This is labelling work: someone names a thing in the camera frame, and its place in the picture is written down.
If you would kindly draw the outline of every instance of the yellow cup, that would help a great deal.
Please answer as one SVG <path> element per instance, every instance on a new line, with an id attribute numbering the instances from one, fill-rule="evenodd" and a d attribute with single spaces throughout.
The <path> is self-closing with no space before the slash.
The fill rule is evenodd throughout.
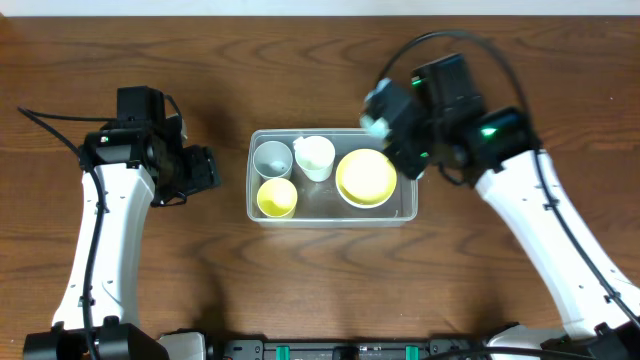
<path id="1" fill-rule="evenodd" d="M 396 188 L 398 176 L 389 159 L 371 149 L 352 151 L 336 170 L 338 193 L 349 204 L 371 209 L 384 204 Z"/>
<path id="2" fill-rule="evenodd" d="M 290 219 L 297 202 L 298 191 L 287 179 L 268 180 L 258 189 L 258 207 L 267 217 Z"/>

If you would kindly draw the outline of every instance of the gray cup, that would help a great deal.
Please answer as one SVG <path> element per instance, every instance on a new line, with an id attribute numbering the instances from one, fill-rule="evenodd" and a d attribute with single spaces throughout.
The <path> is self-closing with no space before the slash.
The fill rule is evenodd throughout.
<path id="1" fill-rule="evenodd" d="M 289 179 L 293 168 L 291 149 L 279 141 L 267 141 L 253 153 L 253 167 L 263 179 Z"/>

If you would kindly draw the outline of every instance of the green tape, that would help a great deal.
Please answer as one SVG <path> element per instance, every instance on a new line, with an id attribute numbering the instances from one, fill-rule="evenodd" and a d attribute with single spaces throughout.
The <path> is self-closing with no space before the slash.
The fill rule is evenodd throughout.
<path id="1" fill-rule="evenodd" d="M 288 346 L 278 346 L 276 348 L 276 360 L 289 360 L 289 347 Z"/>
<path id="2" fill-rule="evenodd" d="M 417 346 L 407 346 L 406 354 L 406 360 L 420 360 L 420 349 Z"/>

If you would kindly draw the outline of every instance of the wooden table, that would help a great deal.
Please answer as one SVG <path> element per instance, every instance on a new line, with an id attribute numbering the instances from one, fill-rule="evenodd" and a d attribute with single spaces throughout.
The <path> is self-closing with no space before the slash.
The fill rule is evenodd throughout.
<path id="1" fill-rule="evenodd" d="M 190 141 L 215 148 L 224 184 L 149 211 L 141 327 L 220 337 L 481 334 L 507 321 L 559 326 L 554 303 L 501 219 L 433 170 L 418 217 L 394 229 L 267 230 L 245 209 L 251 134 L 357 127 L 364 95 L 411 37 L 464 28 L 513 62 L 575 206 L 640 281 L 640 20 L 621 17 L 0 19 L 0 359 L 46 331 L 81 220 L 81 172 L 15 110 L 113 116 L 116 89 L 173 95 Z M 451 40 L 415 49 L 394 76 L 465 51 L 492 106 L 513 96 L 495 65 Z M 54 125 L 75 143 L 95 124 Z"/>

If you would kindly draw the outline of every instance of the rectangular tray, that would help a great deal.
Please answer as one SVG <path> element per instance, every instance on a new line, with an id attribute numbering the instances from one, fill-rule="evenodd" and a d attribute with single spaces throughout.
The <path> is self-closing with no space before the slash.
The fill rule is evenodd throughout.
<path id="1" fill-rule="evenodd" d="M 298 190 L 298 203 L 292 219 L 268 218 L 258 208 L 256 197 L 264 180 L 253 166 L 253 153 L 267 141 L 280 141 L 293 151 L 293 141 L 300 136 L 324 136 L 336 148 L 331 176 L 316 183 L 309 180 L 293 162 L 289 179 Z M 247 162 L 247 215 L 262 226 L 279 227 L 372 227 L 400 226 L 418 214 L 418 186 L 415 181 L 398 174 L 391 198 L 373 209 L 359 209 L 342 199 L 336 189 L 335 170 L 340 160 L 357 149 L 382 151 L 382 142 L 362 129 L 283 129 L 258 130 L 251 136 Z"/>

